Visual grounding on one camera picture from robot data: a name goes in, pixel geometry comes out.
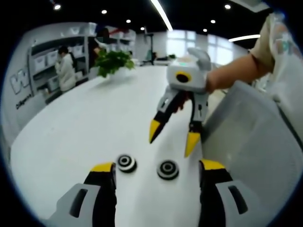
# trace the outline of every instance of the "robotic claw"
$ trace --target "robotic claw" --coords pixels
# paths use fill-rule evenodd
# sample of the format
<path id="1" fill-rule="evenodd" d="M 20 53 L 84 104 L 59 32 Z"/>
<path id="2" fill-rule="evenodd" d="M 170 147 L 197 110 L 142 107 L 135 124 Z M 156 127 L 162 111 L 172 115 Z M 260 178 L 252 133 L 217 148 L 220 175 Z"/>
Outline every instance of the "robotic claw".
<path id="1" fill-rule="evenodd" d="M 149 141 L 152 143 L 161 133 L 172 113 L 186 96 L 192 101 L 192 114 L 185 148 L 188 157 L 201 140 L 202 123 L 207 114 L 208 93 L 205 90 L 206 75 L 212 69 L 209 55 L 197 48 L 188 48 L 190 57 L 178 58 L 167 69 L 169 85 L 160 99 L 157 114 L 151 121 Z"/>

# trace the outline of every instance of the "person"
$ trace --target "person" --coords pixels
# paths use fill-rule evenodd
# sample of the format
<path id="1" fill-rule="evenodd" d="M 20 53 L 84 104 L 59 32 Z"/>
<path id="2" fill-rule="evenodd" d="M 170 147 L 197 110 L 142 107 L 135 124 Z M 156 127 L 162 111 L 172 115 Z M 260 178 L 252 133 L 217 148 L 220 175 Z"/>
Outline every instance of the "person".
<path id="1" fill-rule="evenodd" d="M 89 68 L 94 67 L 95 60 L 101 50 L 106 51 L 106 43 L 109 39 L 109 31 L 106 27 L 99 29 L 95 37 L 89 37 Z"/>
<path id="2" fill-rule="evenodd" d="M 59 77 L 60 90 L 65 93 L 76 86 L 75 68 L 77 67 L 77 61 L 66 46 L 61 46 L 58 54 L 59 59 L 55 64 L 55 69 Z"/>
<path id="3" fill-rule="evenodd" d="M 266 18 L 260 38 L 249 54 L 210 71 L 206 90 L 211 94 L 217 89 L 230 88 L 237 80 L 251 83 L 268 73 L 267 93 L 277 103 L 302 144 L 303 57 L 284 24 L 283 14 L 272 13 Z M 180 109 L 186 100 L 182 100 Z"/>

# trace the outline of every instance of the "ceiling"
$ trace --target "ceiling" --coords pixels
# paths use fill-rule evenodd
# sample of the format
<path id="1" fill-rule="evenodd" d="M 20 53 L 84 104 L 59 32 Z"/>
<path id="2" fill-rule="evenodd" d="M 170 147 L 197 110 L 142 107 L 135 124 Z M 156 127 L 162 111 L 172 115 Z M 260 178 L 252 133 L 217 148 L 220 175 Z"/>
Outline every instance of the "ceiling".
<path id="1" fill-rule="evenodd" d="M 150 0 L 55 0 L 62 8 L 54 11 L 49 0 L 29 0 L 18 3 L 14 13 L 19 15 L 22 32 L 44 24 L 66 21 L 91 21 L 104 25 L 134 29 L 146 26 L 148 32 L 165 31 L 166 26 Z M 266 16 L 271 10 L 253 13 L 227 0 L 159 0 L 173 29 L 193 30 L 224 38 L 259 34 Z M 244 48 L 252 48 L 255 39 L 237 41 Z"/>

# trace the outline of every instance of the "white coat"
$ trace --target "white coat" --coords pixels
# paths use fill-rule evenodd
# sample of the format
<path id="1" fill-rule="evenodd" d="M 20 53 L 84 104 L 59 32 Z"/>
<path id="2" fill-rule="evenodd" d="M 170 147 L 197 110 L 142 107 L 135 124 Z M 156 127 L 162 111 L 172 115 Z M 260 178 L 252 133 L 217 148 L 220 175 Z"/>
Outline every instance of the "white coat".
<path id="1" fill-rule="evenodd" d="M 76 86 L 76 73 L 72 66 L 71 55 L 65 55 L 60 63 L 55 64 L 56 73 L 59 77 L 59 86 L 62 92 L 68 91 Z"/>

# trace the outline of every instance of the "robot eye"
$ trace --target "robot eye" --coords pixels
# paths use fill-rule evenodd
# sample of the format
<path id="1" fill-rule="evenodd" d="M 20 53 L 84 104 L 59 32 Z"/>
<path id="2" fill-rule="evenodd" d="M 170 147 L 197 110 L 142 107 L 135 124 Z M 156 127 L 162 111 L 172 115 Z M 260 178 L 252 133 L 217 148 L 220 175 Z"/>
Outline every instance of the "robot eye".
<path id="1" fill-rule="evenodd" d="M 176 78 L 177 78 L 177 81 L 179 81 L 181 83 L 187 83 L 187 82 L 191 81 L 190 74 L 188 74 L 186 72 L 177 72 Z"/>

